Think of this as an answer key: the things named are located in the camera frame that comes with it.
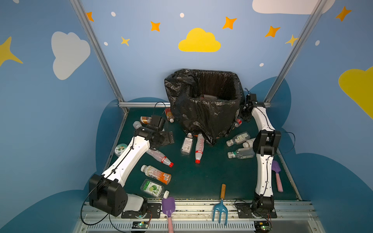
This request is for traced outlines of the red label yellow cap bottle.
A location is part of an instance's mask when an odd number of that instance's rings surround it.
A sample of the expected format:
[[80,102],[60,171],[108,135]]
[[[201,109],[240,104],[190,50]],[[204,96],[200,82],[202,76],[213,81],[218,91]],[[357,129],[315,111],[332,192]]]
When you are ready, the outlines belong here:
[[241,118],[237,118],[236,121],[235,121],[235,127],[238,128],[242,125],[242,119]]

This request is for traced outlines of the orange juice bottle white cap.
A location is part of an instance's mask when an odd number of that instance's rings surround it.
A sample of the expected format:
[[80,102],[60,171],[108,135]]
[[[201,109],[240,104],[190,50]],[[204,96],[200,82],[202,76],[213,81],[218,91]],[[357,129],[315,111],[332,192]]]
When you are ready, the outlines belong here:
[[140,170],[147,177],[156,179],[166,185],[168,185],[172,179],[172,176],[170,174],[162,172],[153,166],[143,165]]

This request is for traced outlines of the white orange label bottle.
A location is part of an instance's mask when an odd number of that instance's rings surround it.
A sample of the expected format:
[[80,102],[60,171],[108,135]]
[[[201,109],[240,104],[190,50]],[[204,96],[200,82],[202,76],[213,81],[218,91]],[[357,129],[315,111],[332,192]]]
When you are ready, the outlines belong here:
[[254,144],[255,138],[249,139],[246,142],[244,142],[242,145],[244,148],[252,148]]

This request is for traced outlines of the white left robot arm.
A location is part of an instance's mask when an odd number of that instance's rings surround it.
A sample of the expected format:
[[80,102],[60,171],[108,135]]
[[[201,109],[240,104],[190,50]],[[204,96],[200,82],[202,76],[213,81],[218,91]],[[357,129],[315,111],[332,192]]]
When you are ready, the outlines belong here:
[[174,143],[173,132],[157,131],[146,127],[135,130],[128,147],[101,175],[89,180],[89,204],[109,215],[119,216],[129,202],[125,183],[140,158],[150,149]]

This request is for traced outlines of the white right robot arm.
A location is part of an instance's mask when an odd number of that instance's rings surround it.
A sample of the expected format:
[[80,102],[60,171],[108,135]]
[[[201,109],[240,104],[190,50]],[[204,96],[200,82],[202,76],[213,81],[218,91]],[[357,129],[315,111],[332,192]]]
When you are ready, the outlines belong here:
[[257,159],[257,183],[251,209],[255,212],[272,212],[275,209],[272,163],[281,133],[272,126],[264,103],[251,100],[251,96],[246,98],[243,115],[253,117],[258,128],[258,134],[253,142],[253,151]]

